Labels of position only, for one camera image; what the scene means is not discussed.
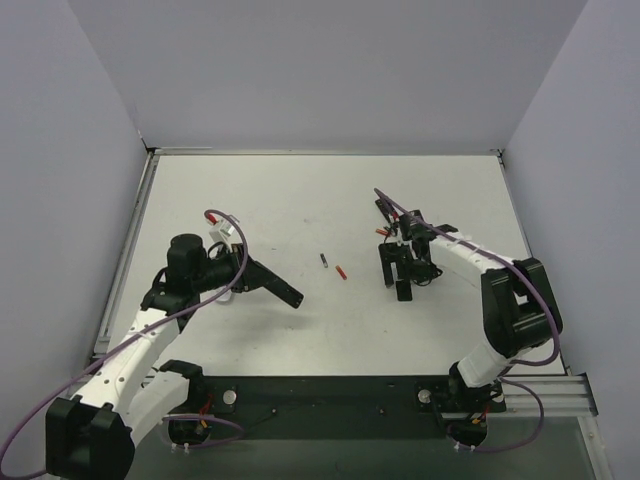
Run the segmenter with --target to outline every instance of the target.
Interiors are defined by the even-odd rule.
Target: white tabletop
[[[398,302],[382,279],[375,229],[384,222],[374,187],[497,253],[528,256],[496,157],[163,156],[112,345],[166,264],[171,238],[196,233],[208,246],[202,212],[217,208],[240,220],[251,256],[304,293],[304,302],[294,310],[261,289],[205,307],[158,363],[185,360],[207,375],[447,374],[483,336],[480,292],[445,271],[413,287],[412,302]],[[550,351],[547,343],[527,358]],[[558,359],[513,372],[564,369]]]

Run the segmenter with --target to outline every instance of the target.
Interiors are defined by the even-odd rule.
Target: small black object
[[[384,217],[384,219],[387,221],[387,223],[392,226],[393,222],[394,222],[394,214],[396,213],[395,210],[393,210],[393,207],[390,206],[388,203],[383,202],[382,199],[377,199],[376,200],[376,207],[378,207],[378,210],[380,210],[380,213],[382,214],[382,216]]]
[[[410,212],[413,217],[421,218],[420,210]],[[402,215],[398,219],[402,240],[410,244],[389,243],[386,241],[378,245],[378,254],[382,263],[382,275],[387,288],[396,286],[399,302],[413,300],[411,284],[418,286],[429,285],[442,275],[442,270],[431,261],[429,243],[437,235],[418,223],[410,215]],[[457,232],[451,225],[441,225],[438,228],[445,232]],[[397,279],[394,282],[392,265],[396,266]]]

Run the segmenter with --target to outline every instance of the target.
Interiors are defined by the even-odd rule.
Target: white surface
[[[124,335],[165,265],[170,239],[186,232],[207,238],[202,212],[215,207],[240,219],[253,258],[305,300],[294,310],[260,290],[207,307],[163,360],[194,362],[208,375],[446,374],[482,339],[480,292],[445,272],[415,287],[413,302],[396,300],[377,252],[376,186],[428,221],[526,257],[495,157],[161,157],[113,338]],[[529,358],[547,356],[549,345],[540,350]],[[558,361],[535,372],[563,369]]]
[[[69,0],[152,147],[503,147],[586,0]]]
[[[640,472],[640,2],[591,0],[506,150],[531,248],[618,480]]]

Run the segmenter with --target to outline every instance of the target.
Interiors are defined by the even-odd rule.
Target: gray wall
[[[585,0],[70,0],[147,144],[504,147]]]
[[[506,155],[533,253],[587,371],[618,479],[638,478],[640,2],[590,0]]]
[[[144,165],[120,97],[63,0],[0,2],[0,441],[77,373]],[[5,462],[44,465],[39,419]]]

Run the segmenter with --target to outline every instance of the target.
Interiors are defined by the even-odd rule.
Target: purple cable
[[[523,390],[526,390],[535,399],[535,401],[538,404],[538,409],[540,410],[540,418],[538,420],[538,425],[536,425],[536,429],[533,431],[533,433],[531,435],[529,435],[524,440],[520,440],[519,442],[512,443],[511,445],[504,445],[502,447],[483,447],[483,446],[478,446],[476,448],[471,448],[469,445],[465,445],[463,443],[457,442],[457,445],[459,445],[463,449],[469,450],[469,451],[473,451],[473,452],[477,452],[477,453],[502,453],[502,452],[508,452],[510,450],[515,450],[516,448],[520,448],[520,447],[524,447],[525,445],[529,445],[531,442],[533,442],[536,438],[538,438],[540,436],[540,432],[542,432],[542,427],[544,426],[544,407],[542,406],[542,400],[540,399],[538,394],[536,392],[534,392],[533,390],[531,390],[526,385],[523,385],[522,383],[512,382],[511,380],[507,380],[506,378],[501,378],[500,381],[502,383],[506,383],[508,385],[513,385],[514,387],[518,387],[518,388],[522,388]],[[449,425],[449,428],[447,428],[447,433],[449,433],[449,435],[451,435],[451,425]]]
[[[189,445],[189,450],[201,450],[203,448],[209,448],[209,447],[218,447],[220,445],[225,445],[227,443],[231,443],[231,442],[235,442],[236,440],[240,440],[242,437],[244,437],[245,434],[245,430],[244,428],[242,428],[242,426],[238,425],[237,423],[231,422],[229,420],[225,420],[223,418],[217,418],[214,417],[213,415],[189,415],[189,414],[185,414],[185,415],[168,415],[166,417],[164,417],[162,419],[163,422],[172,422],[174,420],[178,420],[178,421],[200,421],[200,420],[205,420],[209,423],[218,423],[220,425],[226,425],[227,427],[231,427],[235,430],[238,431],[237,435],[234,435],[233,437],[228,437],[228,438],[223,438],[220,440],[209,440],[208,442],[203,442],[199,445]],[[164,435],[160,434],[160,440],[162,440],[162,443],[164,443],[165,445],[169,445],[169,446],[173,446],[175,445],[177,448],[181,448],[181,449],[185,449],[184,446],[179,445],[179,444],[175,444],[173,442],[171,442],[170,440],[167,440]]]
[[[89,375],[89,374],[93,373],[94,371],[96,371],[107,360],[109,360],[110,358],[113,358],[118,353],[120,353],[122,350],[127,348],[129,345],[131,345],[134,342],[138,341],[138,339],[141,338],[140,335],[143,335],[145,333],[149,333],[150,331],[158,328],[161,325],[164,325],[165,323],[169,323],[170,321],[175,320],[176,318],[181,317],[183,315],[188,315],[190,313],[193,313],[196,310],[204,307],[205,305],[209,305],[210,303],[215,302],[218,298],[220,298],[222,295],[227,293],[231,289],[231,287],[233,287],[236,284],[236,282],[240,279],[240,277],[244,273],[244,269],[247,266],[247,262],[249,261],[249,247],[247,246],[247,239],[244,236],[243,231],[240,229],[238,224],[233,220],[233,218],[231,216],[229,216],[226,213],[223,213],[223,212],[221,212],[219,210],[207,210],[207,211],[204,212],[205,218],[207,218],[206,215],[208,213],[213,213],[215,215],[219,215],[220,217],[222,217],[225,220],[227,220],[238,231],[238,235],[240,235],[240,239],[242,241],[242,245],[244,246],[244,249],[243,249],[244,250],[244,254],[242,256],[242,263],[240,264],[240,269],[238,270],[238,273],[236,273],[236,276],[233,277],[233,279],[231,280],[231,282],[229,282],[229,284],[227,286],[225,286],[222,290],[220,290],[218,293],[213,295],[211,298],[208,298],[208,299],[206,299],[206,300],[204,300],[204,301],[202,301],[202,302],[200,302],[200,303],[198,303],[196,305],[192,305],[189,308],[185,308],[184,310],[181,310],[181,311],[179,311],[177,313],[174,313],[173,315],[169,315],[168,317],[165,317],[165,318],[163,318],[161,320],[158,320],[157,322],[152,323],[148,327],[146,327],[143,330],[141,330],[139,332],[139,335],[133,336],[133,337],[129,338],[128,340],[125,340],[121,344],[117,345],[112,350],[110,350],[104,357],[96,360],[94,363],[89,365],[87,368],[85,368],[78,375],[76,375],[71,380],[69,380],[67,383],[65,383],[64,385],[62,385],[58,389],[56,389],[54,392],[52,392],[49,395],[47,395],[42,401],[40,401],[40,403],[38,403],[35,407],[33,407],[33,409],[31,409],[31,411],[25,415],[25,417],[20,421],[20,423],[18,423],[16,428],[14,428],[9,433],[9,435],[7,436],[7,439],[5,440],[5,442],[2,444],[2,447],[0,448],[0,480],[32,480],[34,478],[41,477],[42,475],[45,475],[47,473],[46,470],[43,469],[43,470],[40,470],[40,471],[35,472],[35,473],[30,473],[28,475],[22,475],[22,476],[19,476],[19,477],[11,477],[11,476],[8,476],[8,475],[6,475],[5,473],[2,472],[2,461],[4,460],[4,457],[6,456],[7,451],[9,450],[9,447],[11,446],[11,444],[13,443],[15,438],[18,436],[18,433],[20,433],[20,431],[24,428],[24,426],[33,417],[35,417],[36,414],[40,410],[42,410],[45,406],[47,406],[47,404],[49,404],[49,402],[53,401],[58,395],[60,395],[62,392],[67,390],[72,385],[78,383],[86,375]]]
[[[492,252],[488,252],[486,250],[483,250],[481,248],[478,248],[476,245],[473,245],[473,244],[471,244],[471,243],[469,243],[469,242],[467,242],[465,240],[460,240],[460,239],[458,239],[456,237],[453,237],[452,235],[449,235],[448,233],[443,232],[438,227],[434,227],[433,225],[425,222],[421,218],[418,218],[418,217],[415,217],[415,216],[411,215],[411,212],[409,212],[408,210],[406,210],[402,206],[398,205],[397,202],[395,202],[394,200],[389,198],[387,195],[385,195],[379,189],[374,188],[373,191],[376,192],[376,195],[378,195],[378,197],[380,197],[380,199],[382,201],[386,202],[388,205],[394,206],[395,208],[400,210],[405,215],[408,215],[409,218],[411,218],[412,220],[418,222],[420,225],[428,228],[432,232],[434,232],[434,233],[446,238],[447,240],[449,240],[451,242],[457,242],[460,245],[463,245],[463,246],[467,247],[470,250],[477,251],[483,257],[486,257],[486,258],[488,258],[490,260],[494,260],[494,261],[498,262],[500,265],[503,265],[504,267],[509,269],[511,272],[513,272],[513,274],[516,277],[518,277],[518,279],[524,284],[524,286],[527,287],[527,290],[529,290],[529,292],[531,292],[531,295],[533,296],[533,298],[536,299],[536,302],[538,302],[538,304],[540,305],[540,308],[542,308],[542,311],[544,312],[545,316],[547,317],[547,321],[549,322],[549,328],[551,329],[551,336],[553,337],[553,352],[551,353],[551,356],[549,356],[549,358],[547,358],[545,360],[539,360],[539,361],[514,360],[513,362],[511,362],[512,364],[528,365],[530,367],[542,367],[544,365],[549,365],[556,358],[558,358],[558,355],[560,355],[560,334],[558,333],[558,327],[556,327],[556,321],[553,318],[553,314],[551,313],[551,309],[549,308],[549,305],[547,305],[547,302],[545,302],[544,299],[542,298],[542,295],[540,295],[540,292],[538,292],[536,287],[533,286],[533,284],[529,281],[529,279],[527,277],[525,277],[524,274],[520,270],[518,270],[516,267],[514,267],[512,264],[510,264],[509,262],[507,262],[503,258],[499,257],[498,255],[496,255],[496,254],[494,254]]]

